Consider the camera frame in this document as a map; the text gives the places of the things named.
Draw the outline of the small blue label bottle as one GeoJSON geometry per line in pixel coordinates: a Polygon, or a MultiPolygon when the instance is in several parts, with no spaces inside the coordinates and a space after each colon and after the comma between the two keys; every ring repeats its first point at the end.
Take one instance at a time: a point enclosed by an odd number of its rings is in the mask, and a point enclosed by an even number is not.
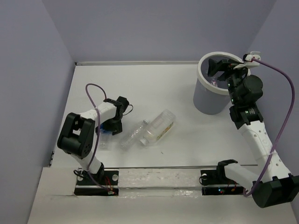
{"type": "Polygon", "coordinates": [[[112,132],[104,129],[103,125],[100,125],[100,138],[99,138],[98,148],[101,150],[108,150],[111,137],[112,137],[112,132]]]}

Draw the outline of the crushed clear bottle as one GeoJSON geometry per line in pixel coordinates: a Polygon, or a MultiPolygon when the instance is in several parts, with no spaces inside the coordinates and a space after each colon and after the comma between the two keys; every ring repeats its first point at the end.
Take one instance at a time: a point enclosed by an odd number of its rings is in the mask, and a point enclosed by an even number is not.
{"type": "Polygon", "coordinates": [[[148,126],[148,120],[142,120],[137,122],[130,128],[120,141],[120,146],[122,149],[129,149],[133,144],[140,138],[144,133],[146,127],[148,126]]]}

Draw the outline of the large ribbed clear bottle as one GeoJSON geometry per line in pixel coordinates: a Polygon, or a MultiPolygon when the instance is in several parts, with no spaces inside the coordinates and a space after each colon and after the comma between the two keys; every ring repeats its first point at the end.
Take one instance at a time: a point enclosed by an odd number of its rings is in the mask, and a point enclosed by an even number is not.
{"type": "Polygon", "coordinates": [[[145,129],[139,142],[148,146],[158,142],[174,125],[176,115],[168,109],[162,111],[145,129]]]}

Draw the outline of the clear slim bottle blue cap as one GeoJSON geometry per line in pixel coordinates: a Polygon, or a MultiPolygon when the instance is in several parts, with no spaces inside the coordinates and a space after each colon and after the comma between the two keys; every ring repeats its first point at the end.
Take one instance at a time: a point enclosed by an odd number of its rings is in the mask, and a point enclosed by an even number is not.
{"type": "Polygon", "coordinates": [[[217,78],[212,77],[209,82],[211,85],[218,87],[219,80],[217,78]]]}

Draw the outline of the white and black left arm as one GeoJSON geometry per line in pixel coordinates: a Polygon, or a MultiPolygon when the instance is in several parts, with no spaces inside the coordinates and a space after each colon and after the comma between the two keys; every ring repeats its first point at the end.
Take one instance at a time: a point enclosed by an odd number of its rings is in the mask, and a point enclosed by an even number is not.
{"type": "Polygon", "coordinates": [[[104,176],[104,165],[92,150],[94,135],[99,137],[100,129],[112,135],[121,133],[121,119],[128,106],[129,101],[124,97],[107,98],[95,109],[81,114],[71,112],[65,118],[57,147],[75,158],[92,184],[101,183],[104,176]]]}

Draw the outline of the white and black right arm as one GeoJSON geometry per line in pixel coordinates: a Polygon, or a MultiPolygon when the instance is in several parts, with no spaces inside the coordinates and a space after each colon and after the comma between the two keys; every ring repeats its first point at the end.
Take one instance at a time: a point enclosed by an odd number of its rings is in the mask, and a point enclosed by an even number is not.
{"type": "Polygon", "coordinates": [[[252,196],[260,208],[290,203],[299,192],[299,177],[293,175],[276,152],[278,140],[284,130],[281,127],[275,142],[271,142],[256,102],[263,95],[262,80],[249,74],[250,65],[258,66],[257,56],[238,62],[233,59],[208,60],[209,77],[226,81],[232,102],[230,117],[237,130],[246,140],[261,169],[259,175],[247,170],[237,161],[224,160],[217,164],[212,174],[202,181],[203,185],[234,181],[243,187],[245,197],[252,196]]]}

